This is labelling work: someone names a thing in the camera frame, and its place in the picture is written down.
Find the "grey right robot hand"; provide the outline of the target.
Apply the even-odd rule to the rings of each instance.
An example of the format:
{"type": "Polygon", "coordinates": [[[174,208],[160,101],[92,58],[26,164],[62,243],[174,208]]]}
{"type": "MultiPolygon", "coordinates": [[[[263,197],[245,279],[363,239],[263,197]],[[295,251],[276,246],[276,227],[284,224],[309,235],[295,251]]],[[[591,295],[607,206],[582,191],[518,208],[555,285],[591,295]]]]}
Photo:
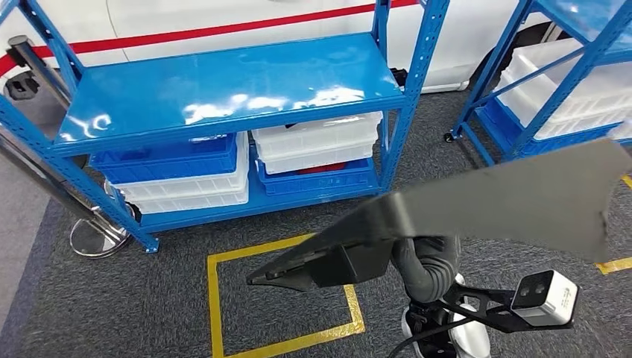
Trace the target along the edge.
{"type": "Polygon", "coordinates": [[[422,236],[396,242],[391,261],[405,281],[452,281],[458,271],[460,241],[453,236],[422,236]]]}

